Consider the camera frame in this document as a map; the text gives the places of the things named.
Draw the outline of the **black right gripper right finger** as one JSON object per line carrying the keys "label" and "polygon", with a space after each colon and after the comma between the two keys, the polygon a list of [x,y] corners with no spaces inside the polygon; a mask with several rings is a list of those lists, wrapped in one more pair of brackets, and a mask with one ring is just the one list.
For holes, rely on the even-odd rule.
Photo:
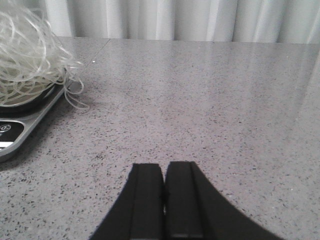
{"label": "black right gripper right finger", "polygon": [[224,198],[193,161],[169,164],[165,190],[168,240],[279,239]]}

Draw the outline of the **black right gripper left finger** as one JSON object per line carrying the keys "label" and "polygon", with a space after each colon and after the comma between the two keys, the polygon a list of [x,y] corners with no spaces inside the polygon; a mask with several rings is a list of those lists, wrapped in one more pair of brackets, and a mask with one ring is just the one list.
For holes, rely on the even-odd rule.
{"label": "black right gripper left finger", "polygon": [[158,164],[133,164],[120,195],[91,239],[163,240],[163,190]]}

